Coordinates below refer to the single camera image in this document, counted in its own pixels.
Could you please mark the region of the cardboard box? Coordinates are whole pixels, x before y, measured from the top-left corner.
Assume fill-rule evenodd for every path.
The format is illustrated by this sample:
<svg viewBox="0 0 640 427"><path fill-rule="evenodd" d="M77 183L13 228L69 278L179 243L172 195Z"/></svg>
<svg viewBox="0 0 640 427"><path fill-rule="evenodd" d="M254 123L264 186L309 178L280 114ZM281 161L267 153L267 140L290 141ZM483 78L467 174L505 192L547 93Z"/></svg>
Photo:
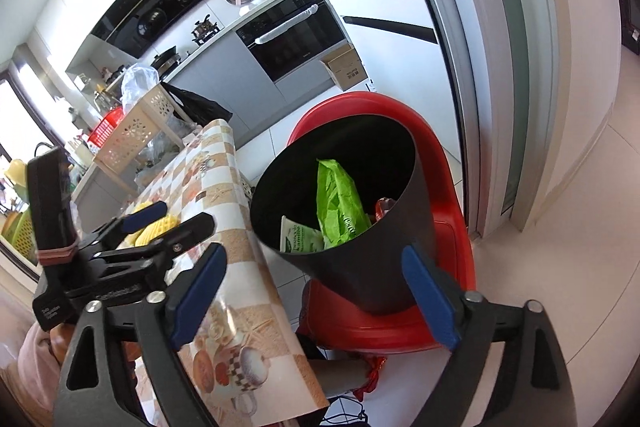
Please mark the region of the cardboard box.
<svg viewBox="0 0 640 427"><path fill-rule="evenodd" d="M360 60L357 50L345 43L326 54L320 60L335 86L346 91L361 81L368 79L368 74Z"/></svg>

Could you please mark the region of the green snack bag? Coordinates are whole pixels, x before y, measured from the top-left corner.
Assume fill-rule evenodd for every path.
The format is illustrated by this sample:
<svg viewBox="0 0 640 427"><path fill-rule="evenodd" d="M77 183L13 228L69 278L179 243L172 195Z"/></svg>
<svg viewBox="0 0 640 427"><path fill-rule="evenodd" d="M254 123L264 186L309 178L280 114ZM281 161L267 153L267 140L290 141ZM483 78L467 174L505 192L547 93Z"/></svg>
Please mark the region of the green snack bag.
<svg viewBox="0 0 640 427"><path fill-rule="evenodd" d="M347 243L372 225L354 180L334 159L318 161L317 218L326 248Z"/></svg>

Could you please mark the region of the white refrigerator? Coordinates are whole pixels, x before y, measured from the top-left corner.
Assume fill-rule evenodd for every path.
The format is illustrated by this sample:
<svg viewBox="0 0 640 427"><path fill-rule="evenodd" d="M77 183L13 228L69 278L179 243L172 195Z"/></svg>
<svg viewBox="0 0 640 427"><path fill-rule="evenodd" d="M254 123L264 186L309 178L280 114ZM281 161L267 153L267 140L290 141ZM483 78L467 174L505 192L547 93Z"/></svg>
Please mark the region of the white refrigerator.
<svg viewBox="0 0 640 427"><path fill-rule="evenodd" d="M330 0L378 92L416 110L462 159L447 66L426 0Z"/></svg>

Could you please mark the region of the beige perforated storage cart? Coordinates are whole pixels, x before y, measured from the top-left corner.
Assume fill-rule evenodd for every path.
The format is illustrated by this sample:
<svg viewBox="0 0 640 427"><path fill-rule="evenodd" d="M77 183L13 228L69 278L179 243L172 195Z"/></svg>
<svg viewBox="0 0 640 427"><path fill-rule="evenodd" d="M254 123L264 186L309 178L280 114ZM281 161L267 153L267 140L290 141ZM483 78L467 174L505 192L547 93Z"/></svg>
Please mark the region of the beige perforated storage cart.
<svg viewBox="0 0 640 427"><path fill-rule="evenodd" d="M128 183L122 174L130 162L135 160L143 147L163 133L180 150L184 144L180 136L171 130L169 117L177 114L186 125L193 130L195 122L171 98L169 93L159 83L137 101L124 119L100 147L94 156L94 163L128 195L137 193L132 183Z"/></svg>

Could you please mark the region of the cooking pot on stove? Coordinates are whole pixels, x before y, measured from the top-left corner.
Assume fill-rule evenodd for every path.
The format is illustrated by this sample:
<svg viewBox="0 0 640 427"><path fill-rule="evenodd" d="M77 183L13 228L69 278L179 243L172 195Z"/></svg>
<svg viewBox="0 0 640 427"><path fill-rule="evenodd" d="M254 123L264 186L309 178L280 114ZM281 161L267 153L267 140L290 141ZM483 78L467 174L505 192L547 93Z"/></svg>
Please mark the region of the cooking pot on stove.
<svg viewBox="0 0 640 427"><path fill-rule="evenodd" d="M207 14L202 20L198 20L194 28L191 31L192 41L198 46L202 46L209 39L213 38L220 31L218 24L210 19L210 15Z"/></svg>

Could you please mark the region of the clear plastic bag on cart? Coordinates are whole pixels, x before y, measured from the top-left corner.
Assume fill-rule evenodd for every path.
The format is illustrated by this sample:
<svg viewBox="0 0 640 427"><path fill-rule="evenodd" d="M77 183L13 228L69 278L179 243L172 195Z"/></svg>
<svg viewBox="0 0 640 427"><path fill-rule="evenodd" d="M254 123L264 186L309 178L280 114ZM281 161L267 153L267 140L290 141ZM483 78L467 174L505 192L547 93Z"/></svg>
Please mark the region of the clear plastic bag on cart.
<svg viewBox="0 0 640 427"><path fill-rule="evenodd" d="M122 110L124 114L130 112L137 101L143 98L157 83L160 76L155 68L143 64L134 64L129 67L122 78L120 91L122 91Z"/></svg>

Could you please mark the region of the black range hood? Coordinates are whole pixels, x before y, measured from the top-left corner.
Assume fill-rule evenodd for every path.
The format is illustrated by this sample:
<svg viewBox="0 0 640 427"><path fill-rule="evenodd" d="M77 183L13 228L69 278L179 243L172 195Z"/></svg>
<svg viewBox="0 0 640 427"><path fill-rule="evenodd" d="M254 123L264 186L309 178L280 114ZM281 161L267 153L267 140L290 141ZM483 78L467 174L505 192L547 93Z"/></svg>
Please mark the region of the black range hood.
<svg viewBox="0 0 640 427"><path fill-rule="evenodd" d="M203 0L116 0L91 33L122 52L142 57L177 20Z"/></svg>

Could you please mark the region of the black built-in oven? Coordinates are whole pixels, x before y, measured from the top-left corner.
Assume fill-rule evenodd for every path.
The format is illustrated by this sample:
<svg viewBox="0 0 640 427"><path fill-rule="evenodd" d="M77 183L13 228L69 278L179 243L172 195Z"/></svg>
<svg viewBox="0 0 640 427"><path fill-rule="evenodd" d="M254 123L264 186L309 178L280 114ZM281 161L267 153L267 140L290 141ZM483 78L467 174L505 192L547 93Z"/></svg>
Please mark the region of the black built-in oven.
<svg viewBox="0 0 640 427"><path fill-rule="evenodd" d="M346 39L326 0L279 0L236 34L272 82Z"/></svg>

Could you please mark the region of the green box package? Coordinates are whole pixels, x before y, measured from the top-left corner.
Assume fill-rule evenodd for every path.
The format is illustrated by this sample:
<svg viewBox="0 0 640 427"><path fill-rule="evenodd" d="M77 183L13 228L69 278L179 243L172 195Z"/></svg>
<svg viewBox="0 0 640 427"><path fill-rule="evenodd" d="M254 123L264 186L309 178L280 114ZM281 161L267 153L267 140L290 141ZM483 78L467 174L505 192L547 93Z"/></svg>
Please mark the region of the green box package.
<svg viewBox="0 0 640 427"><path fill-rule="evenodd" d="M280 230L282 253L311 254L323 249L324 238L320 231L300 225L285 216L282 217Z"/></svg>

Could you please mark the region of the red plastic basket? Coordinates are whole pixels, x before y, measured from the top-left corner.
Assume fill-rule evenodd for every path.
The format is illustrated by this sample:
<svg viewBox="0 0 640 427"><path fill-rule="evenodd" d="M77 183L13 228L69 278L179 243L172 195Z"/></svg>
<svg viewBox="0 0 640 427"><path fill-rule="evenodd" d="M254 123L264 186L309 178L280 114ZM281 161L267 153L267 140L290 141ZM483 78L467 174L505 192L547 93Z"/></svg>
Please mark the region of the red plastic basket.
<svg viewBox="0 0 640 427"><path fill-rule="evenodd" d="M110 110L91 131L88 142L96 147L102 147L124 117L124 111L120 106Z"/></svg>

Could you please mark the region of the red plastic stool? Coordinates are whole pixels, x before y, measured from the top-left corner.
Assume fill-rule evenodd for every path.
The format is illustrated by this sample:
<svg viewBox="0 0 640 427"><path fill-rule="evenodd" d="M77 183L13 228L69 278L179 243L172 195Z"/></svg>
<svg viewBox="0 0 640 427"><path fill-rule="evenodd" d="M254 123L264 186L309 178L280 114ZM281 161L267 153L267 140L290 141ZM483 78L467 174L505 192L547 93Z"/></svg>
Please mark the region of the red plastic stool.
<svg viewBox="0 0 640 427"><path fill-rule="evenodd" d="M363 206L395 205L356 239L307 257L314 277L300 331L322 348L399 355L437 347L406 281L401 254L433 257L462 289L475 286L471 242L444 149L415 110L376 93L329 98L296 124L295 150L329 145Z"/></svg>

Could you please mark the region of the black trash bin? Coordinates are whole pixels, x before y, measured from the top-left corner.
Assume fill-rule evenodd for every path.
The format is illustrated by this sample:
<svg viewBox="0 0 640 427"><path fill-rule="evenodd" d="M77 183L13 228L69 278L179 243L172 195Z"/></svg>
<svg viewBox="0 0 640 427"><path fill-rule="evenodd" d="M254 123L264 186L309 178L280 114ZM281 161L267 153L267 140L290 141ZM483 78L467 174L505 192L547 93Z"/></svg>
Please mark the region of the black trash bin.
<svg viewBox="0 0 640 427"><path fill-rule="evenodd" d="M330 121L285 147L257 184L250 224L262 245L369 314L413 306L406 247L436 256L416 142L384 116Z"/></svg>

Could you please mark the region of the black phone on mount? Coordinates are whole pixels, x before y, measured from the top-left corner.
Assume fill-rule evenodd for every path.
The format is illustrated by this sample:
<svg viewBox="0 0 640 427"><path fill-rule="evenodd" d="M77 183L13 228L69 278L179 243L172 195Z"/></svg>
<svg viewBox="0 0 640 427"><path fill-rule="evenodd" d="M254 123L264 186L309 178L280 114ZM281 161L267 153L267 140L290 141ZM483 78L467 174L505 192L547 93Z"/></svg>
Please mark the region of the black phone on mount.
<svg viewBox="0 0 640 427"><path fill-rule="evenodd" d="M78 244L70 209L67 156L55 147L27 164L27 190L40 265L68 263Z"/></svg>

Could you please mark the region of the patterned tablecloth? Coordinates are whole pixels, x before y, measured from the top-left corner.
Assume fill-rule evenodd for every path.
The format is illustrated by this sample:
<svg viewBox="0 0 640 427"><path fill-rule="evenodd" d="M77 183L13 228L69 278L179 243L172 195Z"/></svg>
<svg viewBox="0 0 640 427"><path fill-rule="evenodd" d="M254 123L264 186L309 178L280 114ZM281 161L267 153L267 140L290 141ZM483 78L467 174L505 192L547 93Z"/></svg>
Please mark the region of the patterned tablecloth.
<svg viewBox="0 0 640 427"><path fill-rule="evenodd" d="M233 131L217 119L154 176L129 210L166 202L184 222L201 212L215 233L174 261L166 280L194 267L205 249L224 246L228 265L215 299L179 359L221 426L318 426L329 408L274 285L250 225Z"/></svg>

